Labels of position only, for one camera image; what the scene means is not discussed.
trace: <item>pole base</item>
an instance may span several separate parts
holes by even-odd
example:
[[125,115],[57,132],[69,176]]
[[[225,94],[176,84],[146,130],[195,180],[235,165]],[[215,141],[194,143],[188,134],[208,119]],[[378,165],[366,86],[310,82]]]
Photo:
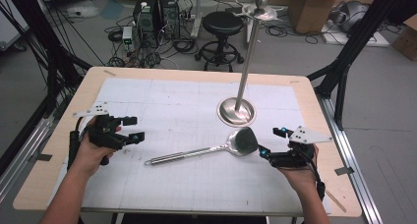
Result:
[[239,110],[235,110],[236,97],[226,98],[217,107],[217,115],[228,126],[241,128],[255,121],[257,112],[246,99],[242,99]]

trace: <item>floor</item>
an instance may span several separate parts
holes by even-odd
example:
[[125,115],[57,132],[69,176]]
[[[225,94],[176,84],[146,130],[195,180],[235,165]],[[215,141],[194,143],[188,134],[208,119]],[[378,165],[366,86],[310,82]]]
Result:
[[[83,0],[59,3],[60,7]],[[105,28],[128,17],[132,3],[115,0],[94,0],[99,14],[93,18],[80,19],[73,23],[91,49],[108,61],[112,44],[107,39]],[[102,65],[89,48],[77,37],[68,24],[73,48],[78,56],[93,65]],[[382,31],[392,43],[396,34]],[[243,56],[246,54],[246,32],[230,38]],[[202,46],[213,39],[201,29],[197,44]],[[261,29],[250,73],[273,75],[307,76],[331,63],[340,52],[341,45],[324,44],[320,37],[317,44],[306,42],[304,36],[287,35],[275,37]],[[170,50],[162,56],[167,57]],[[196,62],[193,55],[176,54],[162,60],[155,68],[200,71],[204,62]],[[235,72],[243,65],[234,64]],[[227,72],[226,67],[211,67],[210,71]],[[392,47],[365,47],[354,62],[347,82],[343,126],[356,155],[361,172],[385,223],[412,223],[417,219],[417,64],[405,58]],[[45,95],[45,83],[31,52],[8,50],[0,52],[0,155],[13,141]],[[30,171],[28,163],[15,186],[0,204],[2,223],[32,223],[40,212],[18,211],[13,208],[13,199]],[[86,223],[110,223],[109,213],[83,213]],[[332,223],[366,223],[366,219],[331,218]],[[274,218],[271,223],[290,223],[289,218]]]

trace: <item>computer tower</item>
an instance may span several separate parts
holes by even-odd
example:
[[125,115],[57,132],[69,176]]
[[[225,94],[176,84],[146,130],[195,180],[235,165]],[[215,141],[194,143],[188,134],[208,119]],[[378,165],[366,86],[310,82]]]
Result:
[[138,0],[133,11],[142,47],[157,47],[161,19],[157,0]]
[[177,0],[159,0],[165,36],[180,38],[179,7]]

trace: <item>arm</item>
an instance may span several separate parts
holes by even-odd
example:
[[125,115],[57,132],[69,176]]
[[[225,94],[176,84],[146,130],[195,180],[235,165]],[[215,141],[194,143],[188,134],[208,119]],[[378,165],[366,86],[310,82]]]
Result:
[[110,157],[113,152],[111,148],[97,147],[90,143],[89,135],[85,134],[73,165],[40,223],[78,223],[89,177],[97,171],[101,158]]
[[[315,146],[316,155],[314,161],[317,164],[319,149]],[[325,212],[322,201],[316,190],[316,178],[309,168],[304,169],[278,169],[288,180],[291,187],[300,198],[303,207],[304,220],[306,224],[330,223]]]

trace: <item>black stool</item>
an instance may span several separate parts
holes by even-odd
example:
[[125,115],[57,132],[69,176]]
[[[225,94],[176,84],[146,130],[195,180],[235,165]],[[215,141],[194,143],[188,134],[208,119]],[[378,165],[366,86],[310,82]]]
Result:
[[[239,33],[243,28],[243,21],[229,12],[213,12],[205,16],[203,19],[203,27],[206,31],[214,34],[218,41],[211,41],[200,49],[199,53],[194,57],[196,60],[205,58],[205,71],[208,70],[209,63],[215,66],[228,65],[229,72],[232,73],[231,62],[237,59],[239,64],[242,64],[245,59],[237,51],[236,47],[227,42],[227,38],[231,35]],[[215,50],[208,49],[210,45],[217,44]]]

